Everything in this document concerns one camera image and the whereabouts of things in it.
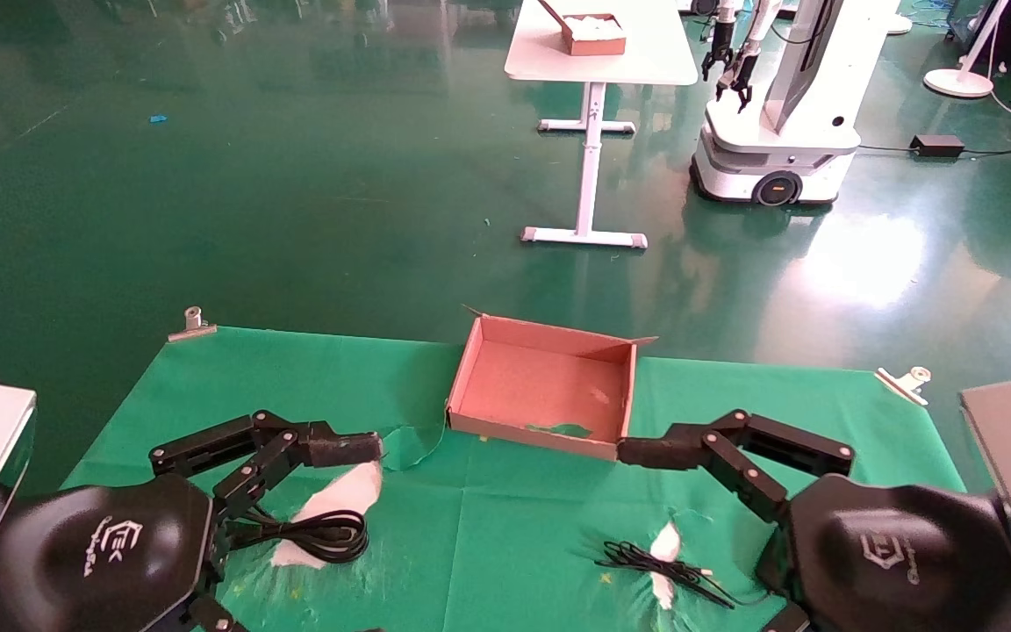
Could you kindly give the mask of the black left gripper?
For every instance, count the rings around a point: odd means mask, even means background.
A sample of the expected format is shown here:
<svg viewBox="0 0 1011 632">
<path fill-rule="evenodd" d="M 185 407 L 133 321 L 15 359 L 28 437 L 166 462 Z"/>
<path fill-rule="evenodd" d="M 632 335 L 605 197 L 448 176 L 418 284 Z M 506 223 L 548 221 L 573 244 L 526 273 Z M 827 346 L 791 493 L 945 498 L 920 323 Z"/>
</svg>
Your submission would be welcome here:
<svg viewBox="0 0 1011 632">
<path fill-rule="evenodd" d="M 247 631 L 216 597 L 197 596 L 212 501 L 185 478 L 238 464 L 212 491 L 224 521 L 252 513 L 298 467 L 381 455 L 376 432 L 256 411 L 153 448 L 153 472 L 165 476 L 28 501 L 0 527 L 0 631 Z"/>
</svg>

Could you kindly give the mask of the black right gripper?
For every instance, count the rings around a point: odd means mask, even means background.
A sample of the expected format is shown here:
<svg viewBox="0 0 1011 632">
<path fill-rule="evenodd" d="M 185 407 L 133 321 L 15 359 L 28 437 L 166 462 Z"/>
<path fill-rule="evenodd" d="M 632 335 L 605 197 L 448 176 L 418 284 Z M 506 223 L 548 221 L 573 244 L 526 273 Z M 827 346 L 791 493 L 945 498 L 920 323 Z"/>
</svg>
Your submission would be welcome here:
<svg viewBox="0 0 1011 632">
<path fill-rule="evenodd" d="M 751 455 L 819 479 L 789 500 Z M 843 477 L 854 459 L 846 444 L 742 409 L 618 441 L 619 463 L 701 468 L 777 523 L 756 571 L 784 605 L 763 632 L 994 628 L 1011 599 L 999 501 L 929 485 L 860 485 Z"/>
</svg>

